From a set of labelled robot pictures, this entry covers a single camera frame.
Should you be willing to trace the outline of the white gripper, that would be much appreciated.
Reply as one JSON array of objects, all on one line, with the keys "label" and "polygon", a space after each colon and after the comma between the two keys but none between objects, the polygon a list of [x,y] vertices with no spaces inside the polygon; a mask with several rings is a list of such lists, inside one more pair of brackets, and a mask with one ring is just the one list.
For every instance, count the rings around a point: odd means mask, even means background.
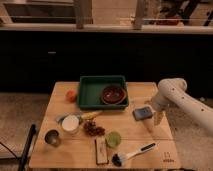
[{"label": "white gripper", "polygon": [[152,132],[154,129],[154,124],[159,125],[164,117],[164,112],[162,110],[166,107],[166,98],[161,94],[156,94],[154,97],[151,98],[151,106],[155,111],[154,113],[154,120],[153,118],[146,118],[143,123],[146,129],[149,132]]}]

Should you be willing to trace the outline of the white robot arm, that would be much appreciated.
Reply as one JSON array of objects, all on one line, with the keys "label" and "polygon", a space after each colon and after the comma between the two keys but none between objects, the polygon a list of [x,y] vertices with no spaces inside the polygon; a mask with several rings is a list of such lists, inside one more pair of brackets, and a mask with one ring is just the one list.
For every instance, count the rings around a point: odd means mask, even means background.
[{"label": "white robot arm", "polygon": [[154,114],[154,125],[161,123],[163,111],[174,103],[213,136],[213,108],[188,95],[186,89],[187,82],[183,78],[159,81],[157,93],[147,103]]}]

